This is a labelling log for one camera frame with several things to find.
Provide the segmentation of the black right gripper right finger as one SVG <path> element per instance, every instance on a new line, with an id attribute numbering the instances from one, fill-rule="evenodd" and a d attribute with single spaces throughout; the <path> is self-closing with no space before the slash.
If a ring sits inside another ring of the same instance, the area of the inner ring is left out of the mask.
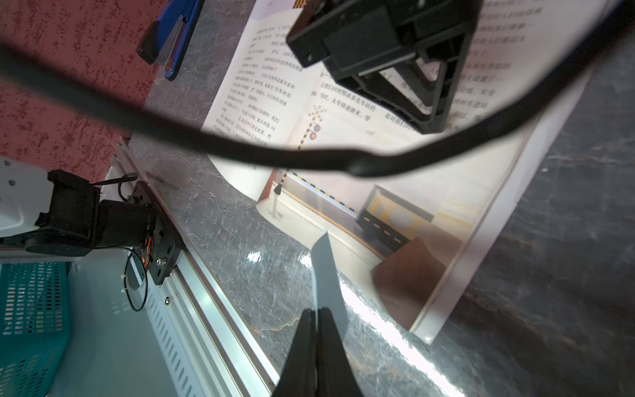
<path id="1" fill-rule="evenodd" d="M 362 397 L 329 309 L 317 312 L 317 396 Z"/>

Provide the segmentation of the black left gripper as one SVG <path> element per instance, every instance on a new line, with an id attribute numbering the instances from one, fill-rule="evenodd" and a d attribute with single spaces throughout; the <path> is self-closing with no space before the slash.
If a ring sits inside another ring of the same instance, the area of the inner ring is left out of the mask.
<path id="1" fill-rule="evenodd" d="M 481 1 L 310 1 L 286 37 L 302 67 L 334 79 L 421 134 L 442 132 Z"/>

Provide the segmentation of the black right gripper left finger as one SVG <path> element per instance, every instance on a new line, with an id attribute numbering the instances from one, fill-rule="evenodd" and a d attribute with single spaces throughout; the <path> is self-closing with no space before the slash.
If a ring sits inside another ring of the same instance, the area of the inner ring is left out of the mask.
<path id="1" fill-rule="evenodd" d="M 274 397 L 316 395 L 317 341 L 315 312 L 306 309 L 299 319 Z"/>

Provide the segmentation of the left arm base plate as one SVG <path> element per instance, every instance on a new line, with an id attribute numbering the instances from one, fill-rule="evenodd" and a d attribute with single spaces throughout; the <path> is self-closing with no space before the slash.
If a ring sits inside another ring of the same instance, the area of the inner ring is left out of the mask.
<path id="1" fill-rule="evenodd" d="M 170 276 L 180 253 L 185 248 L 183 239 L 168 217 L 150 185 L 137 181 L 132 197 L 155 211 L 155 219 L 150 224 L 150 263 L 148 271 L 154 283 L 160 286 Z"/>

